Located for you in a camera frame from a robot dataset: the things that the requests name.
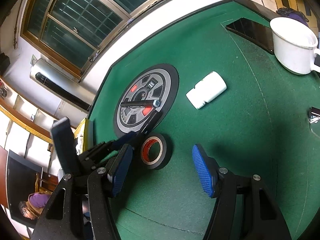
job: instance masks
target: black electrical tape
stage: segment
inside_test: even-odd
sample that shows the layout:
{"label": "black electrical tape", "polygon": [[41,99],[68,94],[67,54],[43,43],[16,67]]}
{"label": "black electrical tape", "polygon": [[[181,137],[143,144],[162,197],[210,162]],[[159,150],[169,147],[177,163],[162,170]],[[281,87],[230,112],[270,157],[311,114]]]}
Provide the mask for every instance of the black electrical tape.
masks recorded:
{"label": "black electrical tape", "polygon": [[[160,144],[160,152],[157,158],[152,161],[149,159],[149,150],[155,143]],[[150,133],[141,146],[140,158],[142,160],[142,163],[149,170],[162,169],[170,161],[172,155],[172,151],[170,148],[170,143],[167,144],[167,141],[161,134]]]}

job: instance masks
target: black smartphone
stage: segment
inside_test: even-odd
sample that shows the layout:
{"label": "black smartphone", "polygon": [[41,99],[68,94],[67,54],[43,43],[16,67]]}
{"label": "black smartphone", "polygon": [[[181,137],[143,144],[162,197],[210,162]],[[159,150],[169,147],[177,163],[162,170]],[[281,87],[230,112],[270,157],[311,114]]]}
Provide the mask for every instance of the black smartphone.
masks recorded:
{"label": "black smartphone", "polygon": [[240,18],[228,24],[226,29],[257,44],[270,54],[274,54],[272,30],[270,28],[252,20]]}

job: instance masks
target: white bottle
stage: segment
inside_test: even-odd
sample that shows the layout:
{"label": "white bottle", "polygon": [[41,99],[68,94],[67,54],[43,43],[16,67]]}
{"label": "white bottle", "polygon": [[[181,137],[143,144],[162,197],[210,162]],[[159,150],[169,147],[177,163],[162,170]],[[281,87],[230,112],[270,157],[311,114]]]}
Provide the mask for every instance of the white bottle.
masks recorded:
{"label": "white bottle", "polygon": [[200,109],[205,103],[211,102],[226,89],[227,85],[222,77],[213,71],[199,81],[186,96],[196,109]]}

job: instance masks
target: television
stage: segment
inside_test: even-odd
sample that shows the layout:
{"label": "television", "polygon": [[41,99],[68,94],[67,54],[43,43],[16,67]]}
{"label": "television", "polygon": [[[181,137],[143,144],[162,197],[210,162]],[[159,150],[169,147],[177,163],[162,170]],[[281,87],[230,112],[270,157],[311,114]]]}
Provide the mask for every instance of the television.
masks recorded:
{"label": "television", "polygon": [[9,150],[6,170],[6,192],[11,218],[34,228],[37,220],[25,218],[19,210],[19,202],[27,201],[35,192],[36,175],[42,177],[43,167]]}

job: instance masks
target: green felt surface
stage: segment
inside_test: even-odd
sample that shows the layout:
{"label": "green felt surface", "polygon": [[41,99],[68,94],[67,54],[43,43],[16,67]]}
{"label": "green felt surface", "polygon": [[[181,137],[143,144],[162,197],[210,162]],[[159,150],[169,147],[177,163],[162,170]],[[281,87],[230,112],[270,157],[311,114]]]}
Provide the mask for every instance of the green felt surface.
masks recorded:
{"label": "green felt surface", "polygon": [[[195,143],[235,174],[259,174],[276,196],[293,239],[319,208],[320,138],[307,121],[309,107],[320,107],[319,78],[289,73],[273,55],[225,30],[241,17],[268,25],[235,2],[208,9],[128,54],[103,85],[90,116],[96,143],[116,138],[116,104],[140,72],[168,63],[180,78],[172,108],[154,129],[173,141],[169,164],[145,171],[133,161],[122,192],[111,200],[123,240],[202,239],[215,200],[201,188],[191,156]],[[196,110],[186,93],[211,71],[221,75],[227,90]]]}

